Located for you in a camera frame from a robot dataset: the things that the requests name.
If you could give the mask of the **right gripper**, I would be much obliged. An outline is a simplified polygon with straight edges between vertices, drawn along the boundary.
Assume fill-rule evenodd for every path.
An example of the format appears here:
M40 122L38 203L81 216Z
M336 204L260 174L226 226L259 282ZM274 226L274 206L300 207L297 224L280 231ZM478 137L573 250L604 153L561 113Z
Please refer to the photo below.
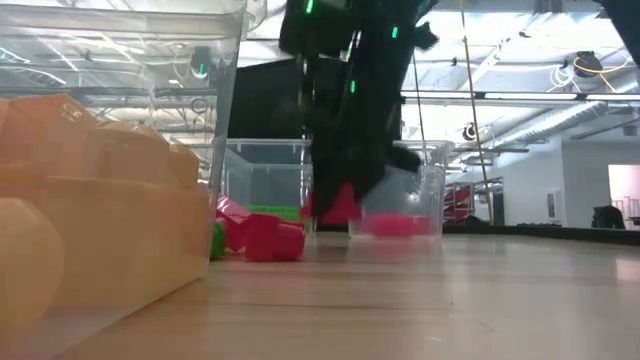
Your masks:
M305 124L312 136L312 215L333 206L345 173L361 173L359 199L403 166L399 138L401 55L358 56L343 62L316 57L305 71Z

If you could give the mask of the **green toy building block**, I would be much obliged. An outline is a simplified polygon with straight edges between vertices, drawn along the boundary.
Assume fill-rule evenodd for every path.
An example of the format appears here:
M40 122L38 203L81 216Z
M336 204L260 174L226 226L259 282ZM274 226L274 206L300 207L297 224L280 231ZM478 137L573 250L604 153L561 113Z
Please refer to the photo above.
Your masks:
M301 208L296 206L248 205L247 209L252 213L277 216L285 221L301 220Z
M226 252L227 231L223 219L217 220L213 228L209 259L211 261L221 258Z

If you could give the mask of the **clear plastic bin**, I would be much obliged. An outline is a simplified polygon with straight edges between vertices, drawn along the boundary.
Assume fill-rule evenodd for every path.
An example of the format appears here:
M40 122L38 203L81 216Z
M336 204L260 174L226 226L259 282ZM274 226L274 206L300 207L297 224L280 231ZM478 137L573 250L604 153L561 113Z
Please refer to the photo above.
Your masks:
M362 200L361 217L349 223L349 235L353 238L438 238L442 233L448 156L454 144L442 140L400 140L394 145L417 155L420 167L415 173L388 167L383 181ZM360 230L361 219L374 214L428 216L433 230L423 236L375 237Z
M228 140L221 193L246 209L273 205L302 210L312 182L307 147L304 140Z
M106 121L146 125L190 149L199 159L199 177L195 189L183 191L209 199L210 251L210 205L218 194L239 47L265 19L267 4L0 0L0 99L66 94L96 118L96 127ZM38 202L51 177L116 181L83 170L66 177L32 163L0 164L0 199L25 200L43 213ZM37 322L0 338L0 360L52 360L167 295L133 306L64 305L56 301L61 282Z

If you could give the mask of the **red storage rack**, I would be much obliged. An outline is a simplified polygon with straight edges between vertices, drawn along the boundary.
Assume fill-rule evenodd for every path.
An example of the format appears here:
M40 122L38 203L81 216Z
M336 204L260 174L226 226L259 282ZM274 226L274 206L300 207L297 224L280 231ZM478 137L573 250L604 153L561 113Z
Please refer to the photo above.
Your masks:
M445 186L443 219L445 224L460 224L474 214L474 184L453 182Z

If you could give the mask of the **black office chair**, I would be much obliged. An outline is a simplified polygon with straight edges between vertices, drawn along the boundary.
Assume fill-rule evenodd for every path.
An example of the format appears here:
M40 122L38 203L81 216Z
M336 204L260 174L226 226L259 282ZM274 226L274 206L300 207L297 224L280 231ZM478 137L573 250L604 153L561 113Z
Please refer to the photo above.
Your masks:
M612 205L593 208L591 227L601 229L626 229L622 212Z

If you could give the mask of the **grey wall box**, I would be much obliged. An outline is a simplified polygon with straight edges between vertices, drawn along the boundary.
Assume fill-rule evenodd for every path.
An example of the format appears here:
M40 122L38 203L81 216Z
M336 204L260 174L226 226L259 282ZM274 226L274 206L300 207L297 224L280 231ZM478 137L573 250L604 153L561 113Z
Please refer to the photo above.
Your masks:
M547 217L553 221L560 221L562 218L561 191L551 189L546 194Z

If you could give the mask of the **black aluminium table frame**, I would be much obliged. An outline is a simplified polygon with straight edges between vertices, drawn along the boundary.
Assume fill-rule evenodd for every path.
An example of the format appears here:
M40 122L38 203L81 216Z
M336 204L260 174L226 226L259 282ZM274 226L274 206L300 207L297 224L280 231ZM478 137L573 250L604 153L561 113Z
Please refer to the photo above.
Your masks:
M444 234L529 236L640 247L640 231L558 226L444 225Z

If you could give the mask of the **silver ventilation duct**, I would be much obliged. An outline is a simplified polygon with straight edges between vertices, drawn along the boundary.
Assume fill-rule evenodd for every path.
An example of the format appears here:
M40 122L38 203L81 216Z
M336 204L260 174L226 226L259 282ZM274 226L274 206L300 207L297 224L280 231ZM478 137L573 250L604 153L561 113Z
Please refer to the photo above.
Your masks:
M490 148L499 148L512 144L531 144L601 118L611 108L632 108L637 106L640 106L640 100L624 102L590 101L564 109L550 110L496 137Z

